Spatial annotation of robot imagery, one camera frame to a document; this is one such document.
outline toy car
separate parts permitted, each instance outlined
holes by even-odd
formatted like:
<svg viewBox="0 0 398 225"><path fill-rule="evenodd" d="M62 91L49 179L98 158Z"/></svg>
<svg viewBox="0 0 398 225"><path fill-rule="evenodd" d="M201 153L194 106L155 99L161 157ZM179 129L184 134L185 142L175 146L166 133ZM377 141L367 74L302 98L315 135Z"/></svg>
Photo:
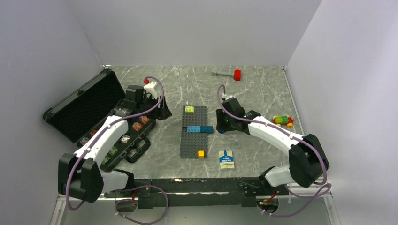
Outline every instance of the toy car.
<svg viewBox="0 0 398 225"><path fill-rule="evenodd" d="M274 116L271 122L279 126L286 125L288 128L290 128L293 126L293 121L294 119L292 119L289 115L286 115L286 116Z"/></svg>

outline black base frame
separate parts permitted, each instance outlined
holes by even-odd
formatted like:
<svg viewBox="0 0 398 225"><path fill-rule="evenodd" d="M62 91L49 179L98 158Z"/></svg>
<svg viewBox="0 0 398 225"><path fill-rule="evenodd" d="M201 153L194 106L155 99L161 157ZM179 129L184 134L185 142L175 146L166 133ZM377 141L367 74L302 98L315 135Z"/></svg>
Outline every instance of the black base frame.
<svg viewBox="0 0 398 225"><path fill-rule="evenodd" d="M168 196L169 206L241 205L255 207L256 196L288 195L283 185L268 189L258 177L239 178L186 178L186 179L135 179L135 185L155 185ZM112 191L106 198L131 198L133 192ZM164 207L164 195L157 189L139 189L138 209Z"/></svg>

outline white wall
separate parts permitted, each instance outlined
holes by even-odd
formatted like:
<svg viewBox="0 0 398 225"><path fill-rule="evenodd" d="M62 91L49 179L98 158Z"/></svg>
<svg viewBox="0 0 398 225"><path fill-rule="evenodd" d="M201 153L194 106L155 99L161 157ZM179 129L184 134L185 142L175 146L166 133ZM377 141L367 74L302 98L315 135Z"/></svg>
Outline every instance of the white wall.
<svg viewBox="0 0 398 225"><path fill-rule="evenodd" d="M68 0L111 65L287 65L320 2Z"/></svg>
<svg viewBox="0 0 398 225"><path fill-rule="evenodd" d="M288 64L343 224L398 219L398 2L323 0Z"/></svg>
<svg viewBox="0 0 398 225"><path fill-rule="evenodd" d="M100 63L63 0L1 1L0 40L0 223L44 225L58 160L76 148L41 115Z"/></svg>

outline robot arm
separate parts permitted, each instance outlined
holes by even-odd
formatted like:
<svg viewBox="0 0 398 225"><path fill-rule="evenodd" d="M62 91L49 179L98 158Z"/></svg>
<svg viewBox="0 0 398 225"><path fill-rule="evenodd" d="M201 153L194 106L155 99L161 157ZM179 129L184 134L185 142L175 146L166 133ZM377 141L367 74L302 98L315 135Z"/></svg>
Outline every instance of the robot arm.
<svg viewBox="0 0 398 225"><path fill-rule="evenodd" d="M156 86L157 82L150 82L144 87L129 86L126 90L126 97L121 99L109 113L97 133L73 155L64 154L60 158L58 164L58 192L60 194L66 194L69 174L75 162L83 154L85 155L77 166L77 170L80 172L75 171L70 182L69 195L71 197L92 203L98 199L101 193L135 187L132 173L126 171L103 173L100 171L100 165L115 142L129 130L134 122L132 119L121 120L121 118L145 112L158 102ZM150 119L164 120L171 116L171 112L163 98L158 108L145 115Z"/></svg>
<svg viewBox="0 0 398 225"><path fill-rule="evenodd" d="M260 182L265 188L294 182L307 188L322 175L321 163L317 156L297 139L306 141L315 147L326 169L329 168L329 162L316 136L312 134L302 136L281 127L277 130L267 126L267 124L271 123L270 121L253 110L245 112L235 97L223 95L222 98L224 99L222 106L232 115L248 120L262 121L265 124L237 120L230 117L223 109L218 109L216 111L217 131L223 133L225 131L238 130L248 135L253 135L274 145L289 157L289 165L268 168L259 176Z"/></svg>

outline gray marble surface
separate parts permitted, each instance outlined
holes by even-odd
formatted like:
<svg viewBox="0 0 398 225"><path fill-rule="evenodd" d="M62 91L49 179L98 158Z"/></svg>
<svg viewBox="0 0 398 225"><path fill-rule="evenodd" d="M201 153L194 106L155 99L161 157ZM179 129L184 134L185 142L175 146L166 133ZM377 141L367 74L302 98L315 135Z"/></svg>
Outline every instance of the gray marble surface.
<svg viewBox="0 0 398 225"><path fill-rule="evenodd" d="M211 76L218 71L242 70L242 79ZM267 119L296 112L281 67L264 66L113 66L124 89L128 85L144 85L146 76L155 76L165 88L166 102L173 116L158 120L149 134L151 147L134 164L122 161L116 168L131 171L135 178L216 178L252 177L269 167L288 163L288 158L276 147L238 131L209 134L206 158L180 158L181 117L183 105L205 105L208 125L215 126L219 105L216 90L226 85L227 95L234 95L246 111L255 110ZM301 133L297 121L290 128ZM240 149L234 150L235 169L220 169L218 151L227 149L227 142L238 140Z"/></svg>

